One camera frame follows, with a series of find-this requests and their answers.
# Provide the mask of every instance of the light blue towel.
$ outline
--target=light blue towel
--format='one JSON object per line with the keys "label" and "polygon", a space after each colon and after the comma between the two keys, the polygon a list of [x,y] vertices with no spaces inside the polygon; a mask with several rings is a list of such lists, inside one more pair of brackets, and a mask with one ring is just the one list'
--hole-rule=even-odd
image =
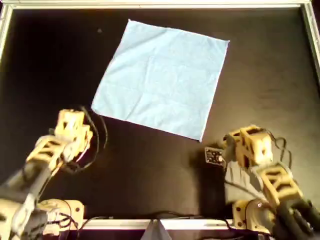
{"label": "light blue towel", "polygon": [[228,44],[129,20],[92,109],[201,141]]}

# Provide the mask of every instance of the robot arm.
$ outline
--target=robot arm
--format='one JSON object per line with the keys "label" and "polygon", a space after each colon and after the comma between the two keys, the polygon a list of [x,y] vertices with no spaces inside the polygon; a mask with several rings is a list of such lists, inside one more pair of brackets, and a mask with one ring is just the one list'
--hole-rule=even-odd
{"label": "robot arm", "polygon": [[89,149],[93,132],[84,118],[82,111],[61,110],[54,135],[40,137],[25,166],[0,186],[0,239],[21,238],[50,178]]}
{"label": "robot arm", "polygon": [[251,184],[265,199],[239,200],[232,206],[237,229],[277,235],[279,225],[303,240],[320,230],[320,214],[304,200],[290,168],[273,159],[273,135],[251,125],[229,133],[235,159],[250,176]]}

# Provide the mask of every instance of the white frame border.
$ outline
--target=white frame border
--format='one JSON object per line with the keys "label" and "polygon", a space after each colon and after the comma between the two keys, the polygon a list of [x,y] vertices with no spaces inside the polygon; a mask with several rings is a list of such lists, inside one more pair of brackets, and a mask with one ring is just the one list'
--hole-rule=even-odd
{"label": "white frame border", "polygon": [[[320,34],[310,0],[4,0],[0,17],[0,61],[5,49],[13,10],[20,9],[257,9],[301,8],[318,81],[320,80]],[[87,230],[145,230],[149,219],[95,219]],[[227,230],[224,221],[216,219],[163,219],[167,230]]]}

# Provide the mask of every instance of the black tabletop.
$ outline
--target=black tabletop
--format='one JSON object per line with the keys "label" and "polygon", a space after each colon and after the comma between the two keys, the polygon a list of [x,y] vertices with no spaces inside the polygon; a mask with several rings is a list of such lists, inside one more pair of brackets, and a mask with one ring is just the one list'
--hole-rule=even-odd
{"label": "black tabletop", "polygon": [[256,124],[286,137],[295,178],[320,203],[320,98],[298,9],[15,10],[0,66],[2,181],[59,110],[91,105],[128,19],[230,40],[203,141],[106,117],[106,150],[78,175],[59,172],[42,198],[78,199],[91,216],[218,216],[224,174],[203,165],[203,148]]}

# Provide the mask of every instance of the wire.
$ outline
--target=wire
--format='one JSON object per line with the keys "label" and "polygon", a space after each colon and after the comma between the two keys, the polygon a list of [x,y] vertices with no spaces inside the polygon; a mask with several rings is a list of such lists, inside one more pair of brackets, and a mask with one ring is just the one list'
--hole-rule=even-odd
{"label": "wire", "polygon": [[[90,167],[95,161],[96,161],[96,158],[97,158],[97,155],[99,153],[99,145],[100,145],[100,136],[99,136],[99,132],[98,132],[98,129],[94,123],[94,121],[92,120],[92,118],[90,117],[87,109],[84,107],[84,106],[80,106],[80,109],[84,112],[84,115],[87,119],[87,121],[89,122],[90,126],[92,127],[95,135],[96,135],[96,149],[95,149],[95,153],[94,153],[94,157],[92,158],[92,160],[90,162],[88,162],[86,165],[84,165],[83,167],[81,167],[77,162],[83,157],[84,153],[82,153],[80,155],[80,157],[76,160],[76,161],[71,161],[71,162],[68,162],[65,166],[66,166],[66,170],[71,173],[71,174],[76,174],[76,173],[79,173],[83,170],[85,170],[86,168]],[[103,148],[106,147],[106,144],[107,144],[107,139],[108,139],[108,131],[107,131],[107,126],[105,124],[105,121],[103,121],[103,119],[101,118],[101,116],[99,116],[100,119],[101,119],[101,122],[102,122],[102,125],[103,125],[103,128],[104,128],[104,131],[105,131],[105,142],[104,142],[104,145],[103,145]]]}
{"label": "wire", "polygon": [[69,237],[70,229],[71,229],[71,219],[73,220],[73,218],[72,218],[72,210],[71,210],[70,204],[66,200],[61,199],[61,201],[65,202],[67,204],[67,206],[69,208],[69,211],[70,211],[70,221],[69,221],[70,225],[69,225],[68,233],[66,234],[66,237],[65,237],[65,240],[67,240],[68,237]]}
{"label": "wire", "polygon": [[243,186],[241,186],[241,185],[239,185],[239,184],[237,184],[237,183],[228,181],[228,180],[226,180],[226,179],[224,180],[224,182],[225,182],[226,184],[228,184],[228,185],[231,185],[231,186],[233,186],[233,187],[235,187],[235,188],[237,188],[237,189],[240,189],[240,190],[246,192],[247,194],[250,194],[251,196],[253,196],[253,197],[256,198],[256,199],[261,199],[260,196],[258,196],[258,195],[255,194],[254,192],[248,190],[247,188],[245,188],[245,187],[243,187]]}
{"label": "wire", "polygon": [[200,240],[239,240],[243,239],[244,236],[232,237],[232,238],[214,238],[214,237],[203,237]]}
{"label": "wire", "polygon": [[[264,129],[268,134],[269,136],[271,137],[271,140],[273,141],[275,147],[279,150],[281,150],[281,153],[280,153],[280,162],[283,162],[283,158],[284,158],[284,155],[285,155],[285,152],[288,153],[288,158],[289,158],[289,163],[288,163],[288,167],[289,169],[291,170],[291,167],[292,167],[292,153],[290,150],[287,149],[287,140],[280,136],[280,137],[275,137],[272,132],[270,130],[267,130],[267,129]],[[278,145],[278,141],[282,141],[282,146],[279,146]]]}
{"label": "wire", "polygon": [[103,144],[103,149],[105,149],[106,145],[107,145],[107,141],[108,141],[108,130],[107,130],[107,126],[106,126],[106,123],[105,123],[105,120],[103,119],[103,117],[101,115],[99,115],[99,114],[98,114],[98,116],[99,116],[99,118],[100,118],[100,120],[102,122],[102,126],[103,126],[103,129],[105,131],[105,140],[104,140],[104,144]]}
{"label": "wire", "polygon": [[105,216],[95,216],[95,217],[92,217],[92,218],[87,219],[87,220],[82,224],[82,226],[81,226],[79,229],[77,229],[75,240],[77,240],[77,239],[80,237],[81,231],[84,229],[84,227],[85,227],[90,221],[95,220],[95,219],[105,219],[105,218],[106,218]]}

